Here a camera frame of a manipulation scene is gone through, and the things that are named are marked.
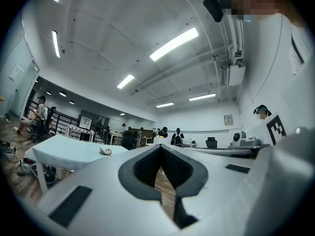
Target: white machine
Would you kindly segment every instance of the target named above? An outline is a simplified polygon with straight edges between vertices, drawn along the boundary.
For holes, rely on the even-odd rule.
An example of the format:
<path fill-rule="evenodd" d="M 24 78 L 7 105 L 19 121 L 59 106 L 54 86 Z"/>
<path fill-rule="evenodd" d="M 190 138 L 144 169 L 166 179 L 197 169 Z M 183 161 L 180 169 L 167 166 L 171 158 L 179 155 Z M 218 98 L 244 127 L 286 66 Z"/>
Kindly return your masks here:
<path fill-rule="evenodd" d="M 255 161 L 167 145 L 100 159 L 53 186 L 37 205 L 50 220 L 36 223 L 58 235 L 271 235 L 315 179 L 314 137 L 300 130 Z M 173 219 L 154 189 L 160 167 L 176 190 Z"/>

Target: black hair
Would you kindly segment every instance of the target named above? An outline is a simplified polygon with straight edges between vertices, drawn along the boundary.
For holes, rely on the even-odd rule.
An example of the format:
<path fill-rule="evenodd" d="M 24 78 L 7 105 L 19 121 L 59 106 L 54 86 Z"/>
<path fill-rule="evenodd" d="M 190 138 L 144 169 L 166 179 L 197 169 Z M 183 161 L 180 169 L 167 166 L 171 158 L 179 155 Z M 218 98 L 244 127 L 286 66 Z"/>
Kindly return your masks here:
<path fill-rule="evenodd" d="M 40 96 L 39 99 L 40 99 L 40 100 L 43 100 L 44 103 L 45 103 L 45 101 L 46 101 L 46 97 L 45 97 L 44 95 Z"/>
<path fill-rule="evenodd" d="M 271 112 L 268 110 L 268 108 L 265 105 L 260 105 L 259 107 L 257 107 L 254 110 L 254 114 L 256 114 L 259 109 L 263 110 L 267 116 L 271 115 Z"/>

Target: table leg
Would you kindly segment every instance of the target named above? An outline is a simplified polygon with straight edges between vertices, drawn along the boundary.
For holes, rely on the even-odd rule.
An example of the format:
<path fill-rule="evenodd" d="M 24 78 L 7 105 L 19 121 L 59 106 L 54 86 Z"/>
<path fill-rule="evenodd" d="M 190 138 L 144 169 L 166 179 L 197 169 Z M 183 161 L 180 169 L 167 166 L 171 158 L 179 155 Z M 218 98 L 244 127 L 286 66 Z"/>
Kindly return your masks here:
<path fill-rule="evenodd" d="M 61 180 L 61 171 L 60 171 L 60 167 L 56 167 L 56 178 Z"/>
<path fill-rule="evenodd" d="M 37 176 L 38 176 L 40 188 L 41 188 L 43 194 L 45 195 L 48 191 L 48 188 L 47 188 L 47 184 L 45 181 L 43 165 L 39 162 L 36 162 L 36 169 L 37 169 Z"/>

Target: wooden floor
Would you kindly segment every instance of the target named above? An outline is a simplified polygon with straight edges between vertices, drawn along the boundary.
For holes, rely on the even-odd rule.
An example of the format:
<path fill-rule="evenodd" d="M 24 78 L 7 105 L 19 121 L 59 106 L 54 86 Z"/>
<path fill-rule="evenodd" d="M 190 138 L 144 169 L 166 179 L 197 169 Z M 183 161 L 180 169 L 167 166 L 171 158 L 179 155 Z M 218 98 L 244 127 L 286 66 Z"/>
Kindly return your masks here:
<path fill-rule="evenodd" d="M 12 146 L 16 147 L 15 156 L 17 159 L 22 159 L 25 156 L 25 152 L 36 145 L 32 140 L 27 140 L 31 135 L 27 131 L 17 135 L 14 132 L 14 127 L 18 127 L 19 121 L 12 118 L 11 122 L 7 122 L 0 119 L 0 140 L 4 142 L 11 142 Z M 17 196 L 36 204 L 42 196 L 42 191 L 39 186 L 39 182 L 35 176 L 18 176 L 16 172 L 17 159 L 0 157 L 1 169 L 7 176 L 8 182 Z M 69 171 L 62 171 L 62 179 L 65 179 L 71 173 Z M 172 218 L 175 204 L 175 190 L 168 181 L 166 176 L 161 173 L 157 174 L 155 188 L 162 193 L 162 207 L 166 214 Z"/>

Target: shoe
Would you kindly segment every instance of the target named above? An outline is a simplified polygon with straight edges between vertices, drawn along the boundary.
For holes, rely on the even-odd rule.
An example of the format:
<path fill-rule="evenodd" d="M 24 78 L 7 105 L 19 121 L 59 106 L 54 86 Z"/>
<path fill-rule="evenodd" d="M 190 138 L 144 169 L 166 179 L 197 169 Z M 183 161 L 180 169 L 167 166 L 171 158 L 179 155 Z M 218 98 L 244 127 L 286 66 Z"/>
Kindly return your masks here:
<path fill-rule="evenodd" d="M 20 134 L 20 131 L 17 127 L 14 127 L 15 133 L 17 133 L 18 135 Z"/>

